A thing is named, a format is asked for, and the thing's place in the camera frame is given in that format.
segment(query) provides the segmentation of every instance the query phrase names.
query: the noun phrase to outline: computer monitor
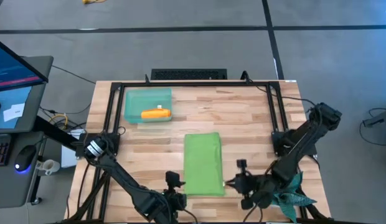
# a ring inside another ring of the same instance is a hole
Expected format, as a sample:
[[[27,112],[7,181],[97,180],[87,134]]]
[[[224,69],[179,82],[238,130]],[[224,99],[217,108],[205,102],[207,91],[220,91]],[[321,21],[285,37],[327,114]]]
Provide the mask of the computer monitor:
[[[43,82],[48,78],[0,42],[0,91]]]

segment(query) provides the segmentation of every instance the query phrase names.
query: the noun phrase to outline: teal plastic bin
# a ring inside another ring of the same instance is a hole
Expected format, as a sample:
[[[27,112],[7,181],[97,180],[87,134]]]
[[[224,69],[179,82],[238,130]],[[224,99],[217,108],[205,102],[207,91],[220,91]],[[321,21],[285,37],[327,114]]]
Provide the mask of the teal plastic bin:
[[[150,90],[129,90],[125,97],[124,118],[131,124],[170,121],[172,118],[172,91],[170,88],[156,88]],[[142,119],[141,113],[144,110],[158,108],[169,109],[169,118]]]

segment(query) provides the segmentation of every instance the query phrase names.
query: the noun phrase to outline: wooden tabletop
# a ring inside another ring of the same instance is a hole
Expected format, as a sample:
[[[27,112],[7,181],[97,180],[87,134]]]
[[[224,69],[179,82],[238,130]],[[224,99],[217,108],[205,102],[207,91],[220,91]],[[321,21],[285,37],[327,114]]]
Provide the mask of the wooden tabletop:
[[[87,131],[99,133],[103,128],[111,82],[97,82],[90,108]],[[300,97],[296,82],[280,81],[282,96]],[[114,120],[113,105],[111,123]],[[280,114],[274,97],[275,109]],[[290,128],[306,121],[302,102],[283,99]],[[172,87],[172,121],[166,123],[129,124],[121,112],[120,126],[126,128],[121,136],[118,162],[136,181],[149,189],[167,188],[167,170],[178,172],[183,180],[183,150],[185,134],[218,132],[222,142],[224,180],[239,172],[237,159],[246,159],[252,174],[263,174],[276,158],[270,133],[272,123],[266,93],[254,86]],[[76,211],[78,191],[87,162],[80,160],[75,169],[68,204],[70,216]],[[308,158],[300,162],[303,170],[302,188],[306,195],[318,201],[315,206],[325,216],[329,207],[317,165]],[[90,167],[82,190],[81,203],[91,191],[94,167]],[[98,217],[101,192],[95,203],[93,217]],[[224,197],[188,197],[187,208],[199,222],[241,222],[248,211],[242,210],[242,196],[226,188]],[[248,221],[257,222],[259,210]],[[186,212],[179,212],[180,222],[192,222]],[[288,221],[280,208],[268,207],[263,211],[263,221]],[[108,194],[105,222],[146,222],[133,208],[130,196],[112,179]]]

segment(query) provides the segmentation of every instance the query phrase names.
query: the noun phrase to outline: keyboard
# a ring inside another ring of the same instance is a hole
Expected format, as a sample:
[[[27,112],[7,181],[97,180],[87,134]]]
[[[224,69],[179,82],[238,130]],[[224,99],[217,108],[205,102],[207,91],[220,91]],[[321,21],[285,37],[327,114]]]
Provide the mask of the keyboard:
[[[152,69],[151,80],[226,80],[226,69]]]
[[[10,157],[12,137],[10,134],[0,135],[0,166],[6,166]]]

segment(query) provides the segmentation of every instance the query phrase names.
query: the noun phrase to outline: concrete floor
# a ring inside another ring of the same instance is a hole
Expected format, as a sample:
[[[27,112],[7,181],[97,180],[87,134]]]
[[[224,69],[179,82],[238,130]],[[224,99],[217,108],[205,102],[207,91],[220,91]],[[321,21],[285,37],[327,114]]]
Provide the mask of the concrete floor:
[[[386,1],[269,0],[274,26],[386,24]],[[1,29],[74,29],[161,26],[266,25],[260,0],[4,0]],[[386,107],[386,30],[276,31],[286,79],[301,96],[343,113],[336,131],[317,143],[321,174],[337,220],[386,223],[386,147],[363,142],[359,123],[367,110]],[[129,34],[9,34],[0,40],[20,55],[53,55],[54,64],[95,80],[141,80],[152,68],[247,70],[275,79],[267,31]],[[42,106],[79,111],[94,86],[52,69]],[[88,112],[70,115],[80,123]],[[386,142],[384,126],[364,135]],[[29,207],[30,223],[62,219],[73,170],[42,179],[42,204]],[[0,223],[26,223],[25,207],[0,209]]]

